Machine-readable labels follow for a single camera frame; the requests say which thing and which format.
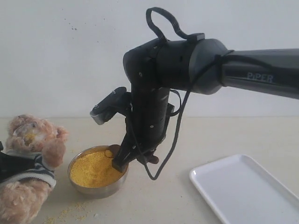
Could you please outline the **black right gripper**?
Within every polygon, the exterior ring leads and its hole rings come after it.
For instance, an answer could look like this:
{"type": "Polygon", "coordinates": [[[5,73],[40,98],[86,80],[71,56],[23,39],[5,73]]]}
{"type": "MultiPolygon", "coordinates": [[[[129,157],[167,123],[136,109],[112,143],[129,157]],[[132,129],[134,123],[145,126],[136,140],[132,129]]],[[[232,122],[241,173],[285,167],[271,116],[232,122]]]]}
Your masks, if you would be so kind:
{"type": "Polygon", "coordinates": [[[125,122],[126,134],[121,145],[111,145],[112,167],[122,173],[135,159],[143,166],[156,164],[154,153],[166,137],[167,118],[138,123],[127,116],[125,122]]]}

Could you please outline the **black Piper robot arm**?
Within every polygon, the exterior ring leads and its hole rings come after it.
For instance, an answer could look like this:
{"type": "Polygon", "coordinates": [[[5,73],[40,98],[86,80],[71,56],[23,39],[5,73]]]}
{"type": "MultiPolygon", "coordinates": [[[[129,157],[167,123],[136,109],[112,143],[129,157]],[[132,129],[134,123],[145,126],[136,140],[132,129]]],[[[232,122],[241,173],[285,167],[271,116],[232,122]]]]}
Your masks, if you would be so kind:
{"type": "Polygon", "coordinates": [[[164,140],[170,117],[182,117],[168,101],[176,90],[204,95],[228,86],[297,99],[298,49],[228,50],[216,39],[154,39],[128,51],[123,67],[131,91],[118,87],[90,112],[102,125],[115,114],[125,116],[126,134],[112,160],[119,172],[133,160],[151,162],[164,140]]]}

